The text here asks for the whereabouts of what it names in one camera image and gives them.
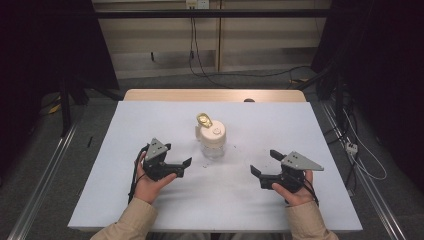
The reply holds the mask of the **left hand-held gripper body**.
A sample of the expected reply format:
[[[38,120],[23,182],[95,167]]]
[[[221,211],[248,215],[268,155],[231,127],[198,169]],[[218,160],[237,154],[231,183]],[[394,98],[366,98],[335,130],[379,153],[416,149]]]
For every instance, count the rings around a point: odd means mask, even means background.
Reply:
[[[152,139],[143,161],[143,170],[150,179],[158,181],[168,175],[167,152],[165,144],[157,138]]]

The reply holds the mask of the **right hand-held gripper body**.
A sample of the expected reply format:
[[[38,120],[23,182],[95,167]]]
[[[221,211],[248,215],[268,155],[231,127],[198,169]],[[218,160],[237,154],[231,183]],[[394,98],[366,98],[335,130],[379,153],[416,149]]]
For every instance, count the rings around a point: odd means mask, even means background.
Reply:
[[[305,170],[323,171],[324,167],[302,154],[292,151],[281,160],[283,186],[291,193],[298,192],[305,182]]]

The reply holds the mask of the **clear cup with cream lid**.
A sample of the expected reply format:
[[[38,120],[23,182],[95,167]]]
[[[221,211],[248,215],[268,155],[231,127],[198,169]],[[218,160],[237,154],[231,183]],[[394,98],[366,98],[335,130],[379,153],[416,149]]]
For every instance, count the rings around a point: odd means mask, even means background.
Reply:
[[[195,127],[195,136],[201,144],[203,155],[209,159],[223,157],[227,140],[225,125],[211,119],[206,113],[199,113],[196,120],[198,125]]]

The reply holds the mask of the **person's right hand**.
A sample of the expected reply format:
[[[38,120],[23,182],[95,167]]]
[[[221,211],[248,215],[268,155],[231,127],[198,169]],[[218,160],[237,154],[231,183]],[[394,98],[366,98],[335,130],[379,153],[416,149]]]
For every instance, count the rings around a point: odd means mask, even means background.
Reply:
[[[305,170],[304,173],[304,186],[296,193],[291,193],[277,183],[272,184],[272,189],[282,196],[291,207],[299,206],[315,199],[313,196],[313,172],[311,170]]]

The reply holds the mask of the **person's left hand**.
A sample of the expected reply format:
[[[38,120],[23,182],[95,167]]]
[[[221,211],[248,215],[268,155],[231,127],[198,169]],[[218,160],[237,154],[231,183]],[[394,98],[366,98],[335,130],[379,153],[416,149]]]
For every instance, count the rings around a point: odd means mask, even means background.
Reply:
[[[175,173],[169,174],[161,180],[151,180],[143,170],[143,160],[146,152],[142,152],[137,160],[136,188],[134,197],[152,204],[159,196],[160,191],[177,178]]]

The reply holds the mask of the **white board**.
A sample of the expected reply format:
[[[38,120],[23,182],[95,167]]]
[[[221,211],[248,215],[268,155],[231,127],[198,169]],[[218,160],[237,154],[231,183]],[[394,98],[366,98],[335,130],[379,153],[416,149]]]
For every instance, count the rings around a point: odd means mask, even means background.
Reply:
[[[223,157],[203,155],[195,136],[199,113],[225,125]],[[283,198],[262,189],[250,171],[253,165],[264,174],[279,173],[271,149],[296,151],[324,167],[313,185],[329,229],[362,228],[309,103],[159,101],[118,104],[69,227],[97,231],[119,218],[128,203],[133,162],[153,138],[171,144],[167,162],[192,158],[184,176],[154,202],[156,232],[286,231]]]

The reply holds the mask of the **wooden table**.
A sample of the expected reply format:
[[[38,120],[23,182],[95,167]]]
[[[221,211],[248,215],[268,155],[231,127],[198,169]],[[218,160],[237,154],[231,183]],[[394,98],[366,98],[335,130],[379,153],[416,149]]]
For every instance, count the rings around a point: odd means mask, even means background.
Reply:
[[[125,101],[208,101],[244,102],[251,98],[257,102],[305,102],[299,90],[254,89],[130,89]]]

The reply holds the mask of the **black metal stand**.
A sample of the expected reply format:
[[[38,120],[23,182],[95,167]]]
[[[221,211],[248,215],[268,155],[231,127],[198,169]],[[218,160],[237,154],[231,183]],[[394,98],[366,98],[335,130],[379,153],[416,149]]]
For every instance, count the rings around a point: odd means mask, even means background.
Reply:
[[[70,132],[72,126],[69,97],[72,97],[77,105],[86,105],[89,101],[89,97],[85,92],[86,88],[94,89],[98,93],[114,101],[121,101],[124,99],[122,95],[113,93],[110,90],[101,87],[99,84],[88,81],[82,77],[75,77],[73,79],[70,77],[62,77],[59,80],[60,103],[62,109],[62,137]]]

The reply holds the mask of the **black curtain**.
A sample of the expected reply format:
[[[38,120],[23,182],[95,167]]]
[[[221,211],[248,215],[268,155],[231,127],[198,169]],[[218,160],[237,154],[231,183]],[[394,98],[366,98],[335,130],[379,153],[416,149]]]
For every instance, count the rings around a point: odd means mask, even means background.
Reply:
[[[312,69],[332,63],[424,193],[424,0],[331,0]]]
[[[26,143],[49,93],[80,104],[117,77],[92,0],[0,0],[0,175]]]

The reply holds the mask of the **black horizontal bar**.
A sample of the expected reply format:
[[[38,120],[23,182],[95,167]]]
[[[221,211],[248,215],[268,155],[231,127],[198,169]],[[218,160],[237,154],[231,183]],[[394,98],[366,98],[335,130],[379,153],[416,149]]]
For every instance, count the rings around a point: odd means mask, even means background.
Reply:
[[[209,10],[138,10],[97,11],[102,19],[114,18],[315,18],[327,17],[329,9],[209,9]]]

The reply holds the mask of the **aluminium floor rail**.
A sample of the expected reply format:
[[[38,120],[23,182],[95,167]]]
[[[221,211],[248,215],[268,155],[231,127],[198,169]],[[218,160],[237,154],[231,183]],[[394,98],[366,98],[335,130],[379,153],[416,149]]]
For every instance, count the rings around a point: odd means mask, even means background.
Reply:
[[[348,137],[342,136],[342,130],[336,123],[335,110],[330,104],[321,103],[321,107],[333,128],[333,132],[338,138],[340,146],[347,154],[349,163],[354,165],[355,176],[364,188],[374,210],[376,211],[381,223],[383,224],[390,240],[407,240],[398,220],[396,219],[393,211],[390,209],[383,195],[379,191],[375,181],[376,177],[372,177],[366,167],[363,165],[362,160],[358,155],[353,155],[347,150],[346,144],[349,141]]]
[[[78,125],[78,121],[73,123],[66,134],[60,138],[42,177],[38,181],[35,190],[31,194],[30,199],[26,203],[7,240],[26,240],[29,230],[46,198],[69,145],[74,138]]]

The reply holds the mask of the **white wall socket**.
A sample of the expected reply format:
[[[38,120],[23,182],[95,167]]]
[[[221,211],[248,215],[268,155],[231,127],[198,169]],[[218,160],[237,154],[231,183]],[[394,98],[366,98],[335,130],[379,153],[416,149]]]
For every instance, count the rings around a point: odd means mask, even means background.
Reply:
[[[209,7],[209,0],[186,0],[187,9],[208,9]]]

